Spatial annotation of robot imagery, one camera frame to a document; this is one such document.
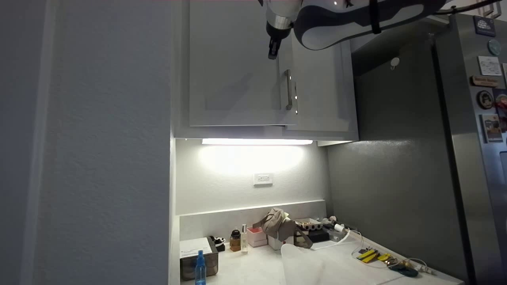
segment stainless steel refrigerator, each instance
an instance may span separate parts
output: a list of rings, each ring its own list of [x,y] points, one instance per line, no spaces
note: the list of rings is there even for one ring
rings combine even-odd
[[[426,20],[353,55],[359,142],[331,211],[467,284],[507,284],[507,25]]]

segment white wall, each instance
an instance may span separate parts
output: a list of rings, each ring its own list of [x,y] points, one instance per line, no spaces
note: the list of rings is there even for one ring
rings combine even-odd
[[[272,188],[253,188],[272,173]],[[201,146],[177,140],[177,213],[195,215],[325,199],[326,161],[315,146]]]
[[[0,284],[17,285],[30,189],[44,2],[0,2]]]
[[[55,0],[33,285],[166,285],[166,0]]]

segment white countertop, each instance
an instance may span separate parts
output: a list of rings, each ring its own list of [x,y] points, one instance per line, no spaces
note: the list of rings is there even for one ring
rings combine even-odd
[[[282,254],[269,246],[248,248],[247,254],[218,254],[218,273],[207,278],[209,285],[456,285],[453,278],[435,273],[420,275],[416,279],[389,272],[380,262],[363,265],[351,254],[367,245],[367,240],[350,237],[342,243],[317,243],[312,251],[283,246]]]

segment jar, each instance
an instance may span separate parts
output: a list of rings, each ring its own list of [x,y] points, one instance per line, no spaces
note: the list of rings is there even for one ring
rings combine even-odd
[[[239,253],[241,251],[241,234],[237,230],[234,230],[231,234],[231,240],[229,240],[229,249],[233,253]]]

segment cable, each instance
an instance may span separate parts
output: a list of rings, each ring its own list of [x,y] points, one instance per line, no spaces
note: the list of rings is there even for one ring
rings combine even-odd
[[[500,2],[500,0],[483,0],[483,2],[478,2],[478,4],[472,4],[472,6],[467,6],[467,7],[451,7],[450,10],[440,10],[434,15],[458,15],[458,13],[466,13],[466,12],[470,12],[470,10],[477,10],[477,9],[481,9],[481,7],[486,7],[486,6],[492,6],[496,2]]]

